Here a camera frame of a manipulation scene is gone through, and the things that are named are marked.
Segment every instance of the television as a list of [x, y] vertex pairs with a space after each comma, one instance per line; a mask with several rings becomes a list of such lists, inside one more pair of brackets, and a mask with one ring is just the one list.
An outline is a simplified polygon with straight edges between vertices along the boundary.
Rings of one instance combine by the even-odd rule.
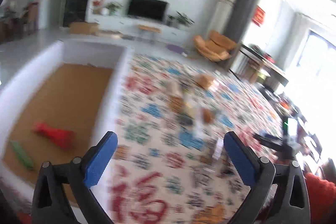
[[130, 0], [127, 15], [162, 22], [166, 8], [167, 2], [160, 0]]

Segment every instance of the orange armchair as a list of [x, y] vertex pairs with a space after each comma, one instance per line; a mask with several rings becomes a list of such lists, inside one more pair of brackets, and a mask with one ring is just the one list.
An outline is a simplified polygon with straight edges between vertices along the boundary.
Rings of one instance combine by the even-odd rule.
[[236, 43], [224, 35], [212, 30], [208, 40], [200, 35], [194, 37], [197, 51], [213, 62], [219, 62], [231, 57], [228, 51], [236, 47]]

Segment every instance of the green plant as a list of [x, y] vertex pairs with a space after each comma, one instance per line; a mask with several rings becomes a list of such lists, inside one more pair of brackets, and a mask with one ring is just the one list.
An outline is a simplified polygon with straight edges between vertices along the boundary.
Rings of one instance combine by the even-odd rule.
[[105, 8], [109, 9], [111, 12], [115, 12], [120, 9], [122, 5], [118, 2], [109, 2], [106, 4]]
[[179, 12], [177, 12], [177, 22], [182, 24], [182, 25], [185, 25], [185, 26], [191, 26], [193, 25], [195, 22], [193, 20], [191, 20], [189, 17], [187, 17], [186, 14], [181, 14]]

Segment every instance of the tv stand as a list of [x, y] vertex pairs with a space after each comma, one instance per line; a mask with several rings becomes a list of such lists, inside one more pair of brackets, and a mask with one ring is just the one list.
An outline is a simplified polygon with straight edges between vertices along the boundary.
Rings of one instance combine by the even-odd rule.
[[[158, 42], [175, 44], [181, 47], [193, 46], [193, 35], [191, 33], [150, 20], [89, 14], [86, 21], [99, 23], [99, 29], [101, 30], [119, 31], [125, 35], [134, 37], [139, 37], [138, 25], [145, 25], [161, 30], [161, 33], [156, 35], [155, 40]], [[152, 35], [150, 32], [147, 32], [143, 34], [142, 38], [151, 39]]]

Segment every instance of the red sign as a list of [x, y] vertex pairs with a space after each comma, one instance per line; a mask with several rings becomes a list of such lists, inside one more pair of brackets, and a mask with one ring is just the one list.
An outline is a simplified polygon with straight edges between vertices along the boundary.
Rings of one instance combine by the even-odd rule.
[[259, 27], [264, 23], [265, 20], [265, 11], [257, 6], [255, 9], [254, 16], [252, 18], [252, 22], [257, 24]]

